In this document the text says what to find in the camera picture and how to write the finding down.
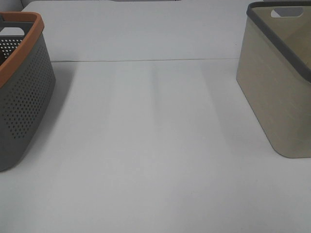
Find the beige basket grey rim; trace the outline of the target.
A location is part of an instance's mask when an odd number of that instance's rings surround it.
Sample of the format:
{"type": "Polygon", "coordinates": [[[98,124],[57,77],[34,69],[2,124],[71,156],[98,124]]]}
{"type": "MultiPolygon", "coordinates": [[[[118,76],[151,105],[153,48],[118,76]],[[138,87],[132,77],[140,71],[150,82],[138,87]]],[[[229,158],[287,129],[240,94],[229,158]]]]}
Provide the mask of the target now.
{"type": "Polygon", "coordinates": [[[311,155],[311,3],[248,5],[237,82],[272,148],[311,155]]]}

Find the grey perforated basket orange rim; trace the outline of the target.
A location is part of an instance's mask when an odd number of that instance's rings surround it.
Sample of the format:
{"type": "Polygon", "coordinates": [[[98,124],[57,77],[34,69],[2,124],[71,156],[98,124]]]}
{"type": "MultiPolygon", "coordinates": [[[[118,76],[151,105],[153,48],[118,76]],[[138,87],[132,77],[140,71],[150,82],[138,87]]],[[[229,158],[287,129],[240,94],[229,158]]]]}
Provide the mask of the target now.
{"type": "Polygon", "coordinates": [[[55,75],[35,12],[1,12],[1,28],[22,35],[0,37],[0,170],[16,166],[35,135],[50,103],[55,75]]]}

